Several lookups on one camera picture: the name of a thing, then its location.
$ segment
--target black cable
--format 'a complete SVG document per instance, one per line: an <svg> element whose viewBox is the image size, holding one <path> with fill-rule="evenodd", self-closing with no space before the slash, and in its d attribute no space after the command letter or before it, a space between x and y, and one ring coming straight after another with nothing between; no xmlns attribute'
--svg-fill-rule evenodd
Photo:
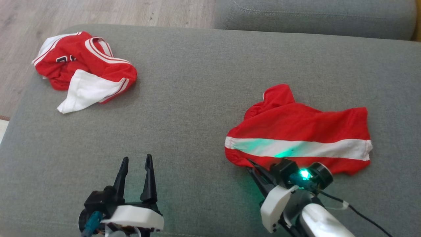
<svg viewBox="0 0 421 237"><path fill-rule="evenodd" d="M325 193L325 192L323 192L323 191L321 191L321 190L319 190L319 193L321 193L321 194L323 194L323 195L325 195L326 197L328 197L328 198L331 198L331 199L333 199L333 200L336 200L336 201L338 201L338 202L342 202L342 203L344 203L345 201L344 200L342 200L342 199L340 199L340 198L337 198L337 197L334 197L334 196L332 196L332 195L330 195L330 194L327 194L327 193ZM376 222L374 222L374 221L372 221L371 219L369 219L368 217L366 217L365 215L363 215L363 214L361 214L359 211L357 211L353 206L351 206L351 204L349 204L348 203L348 207L351 209L351 210L353 210L357 215L359 215L359 216L361 216L362 218L364 218L365 220L367 220L368 222L370 222L370 223L372 223L373 225L375 225L377 228L379 228L381 231L383 231L383 233L385 233L387 236L389 236L389 237L393 237L391 234L389 234L385 229L383 229L383 227L381 227L379 224L377 224Z"/></svg>

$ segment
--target red fabric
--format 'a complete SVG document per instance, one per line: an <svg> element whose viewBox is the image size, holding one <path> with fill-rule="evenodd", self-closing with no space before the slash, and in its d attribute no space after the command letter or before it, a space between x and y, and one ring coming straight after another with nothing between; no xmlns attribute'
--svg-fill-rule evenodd
<svg viewBox="0 0 421 237"><path fill-rule="evenodd" d="M93 38L87 32L60 38L49 46L48 51L33 61L35 69L40 75L49 79L55 90L68 90L70 80L78 69L113 82L127 78L129 80L127 86L101 102L106 103L126 91L136 81L137 71L127 60L115 58L112 53L107 54L99 43L101 40Z"/></svg>
<svg viewBox="0 0 421 237"><path fill-rule="evenodd" d="M344 139L370 140L367 129L367 109L352 108L340 112L322 112L297 103L288 85L271 87L264 93L264 101L250 107L244 121L228 132L234 138L264 138L288 141L334 143ZM239 150L225 148L227 159L238 166L252 165L251 159L269 169L279 158L260 157ZM353 175L370 164L370 160L328 157L288 157L300 167L321 162L332 173Z"/></svg>

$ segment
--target gray sofa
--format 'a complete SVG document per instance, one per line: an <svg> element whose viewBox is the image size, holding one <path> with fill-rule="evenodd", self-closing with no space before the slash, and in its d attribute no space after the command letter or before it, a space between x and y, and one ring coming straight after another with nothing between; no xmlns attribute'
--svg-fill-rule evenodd
<svg viewBox="0 0 421 237"><path fill-rule="evenodd" d="M215 28L409 40L415 0L217 0Z"/></svg>
<svg viewBox="0 0 421 237"><path fill-rule="evenodd" d="M270 236L259 213L263 197L247 171L227 161L224 139L279 83L319 110L368 108L370 166L336 175L326 191L394 236L419 234L419 43L117 25L63 33L81 30L104 37L115 56L138 69L139 80L108 104L63 115L56 107L66 92L34 70L0 145L3 237L78 236L83 202L112 184L125 156L125 198L139 199L147 153L165 217L163 232L153 236ZM350 210L332 213L356 236L383 236ZM279 232L273 236L287 236Z"/></svg>

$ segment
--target red garment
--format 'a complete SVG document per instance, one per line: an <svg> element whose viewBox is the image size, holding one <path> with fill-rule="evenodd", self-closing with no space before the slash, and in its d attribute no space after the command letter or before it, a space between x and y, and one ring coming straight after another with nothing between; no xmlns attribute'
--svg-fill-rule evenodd
<svg viewBox="0 0 421 237"><path fill-rule="evenodd" d="M137 77L129 61L115 58L109 44L87 32L48 38L32 63L54 89L69 90L67 101L61 105L66 112L96 102L107 103L126 91Z"/></svg>
<svg viewBox="0 0 421 237"><path fill-rule="evenodd" d="M225 154L233 164L252 167L251 159L269 169L288 157L299 167L320 162L333 174L350 175L370 164L366 108L322 112L295 102L284 84L267 89L263 97L228 132Z"/></svg>

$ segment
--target black number on jersey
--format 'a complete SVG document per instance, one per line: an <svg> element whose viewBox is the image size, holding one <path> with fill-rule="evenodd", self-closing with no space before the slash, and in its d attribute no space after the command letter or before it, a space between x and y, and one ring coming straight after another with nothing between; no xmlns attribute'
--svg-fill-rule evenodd
<svg viewBox="0 0 421 237"><path fill-rule="evenodd" d="M76 61L76 58L73 55L70 55L70 61ZM56 62L68 62L67 56L62 56L56 59Z"/></svg>

